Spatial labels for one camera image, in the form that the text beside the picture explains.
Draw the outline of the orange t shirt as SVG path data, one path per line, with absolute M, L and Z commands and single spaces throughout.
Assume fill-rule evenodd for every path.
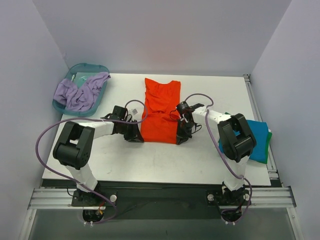
M 145 142 L 176 144 L 179 114 L 175 112 L 180 103 L 181 83 L 172 80 L 169 83 L 158 83 L 146 78 L 145 101 L 147 110 L 142 117 L 146 118 L 140 126 Z

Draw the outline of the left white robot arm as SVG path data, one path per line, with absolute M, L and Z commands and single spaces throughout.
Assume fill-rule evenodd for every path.
M 136 109 L 115 106 L 113 112 L 90 122 L 67 121 L 53 148 L 53 158 L 68 169 L 83 200 L 90 206 L 101 201 L 99 182 L 89 166 L 93 141 L 120 134 L 127 142 L 143 143 L 135 115 Z

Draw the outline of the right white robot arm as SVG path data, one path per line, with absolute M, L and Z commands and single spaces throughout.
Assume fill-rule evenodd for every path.
M 178 112 L 176 144 L 191 139 L 197 128 L 205 126 L 228 173 L 222 182 L 222 200 L 233 204 L 240 197 L 238 190 L 245 185 L 247 162 L 257 145 L 256 138 L 244 117 L 238 113 L 230 115 L 208 109 L 197 103 L 188 105 L 186 101 L 176 106 Z

